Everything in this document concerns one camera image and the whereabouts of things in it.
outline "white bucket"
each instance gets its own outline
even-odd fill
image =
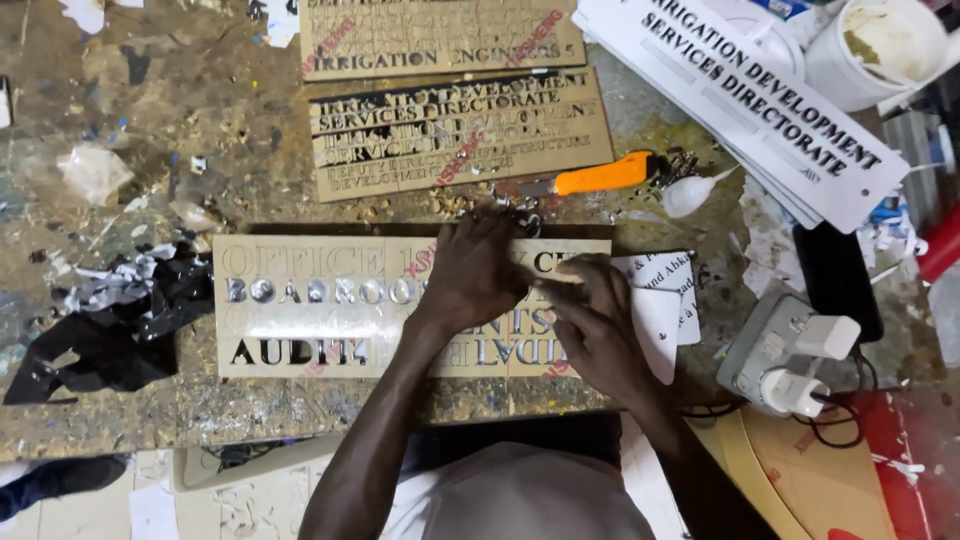
[[[912,89],[880,79],[851,53],[843,34],[870,45],[883,68],[925,84],[944,63],[947,32],[919,0],[851,0],[806,51],[806,83],[843,112],[863,110]]]

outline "white sign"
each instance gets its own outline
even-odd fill
[[[582,0],[573,21],[844,233],[909,170],[699,0]]]

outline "brown paper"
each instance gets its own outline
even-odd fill
[[[300,3],[307,81],[587,63],[575,0]]]
[[[593,68],[310,103],[320,201],[609,163]]]
[[[218,235],[217,361],[223,377],[379,377],[433,268],[434,238]],[[559,261],[609,240],[517,240],[512,254],[558,279]],[[455,336],[434,377],[576,376],[537,291]]]

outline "red object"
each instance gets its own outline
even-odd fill
[[[917,257],[920,277],[925,282],[936,282],[960,258],[960,205],[953,208],[936,229],[924,237],[930,249]]]

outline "plastic bag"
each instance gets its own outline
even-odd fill
[[[63,181],[74,193],[101,207],[116,204],[117,189],[133,178],[119,156],[99,144],[82,142],[57,159]]]

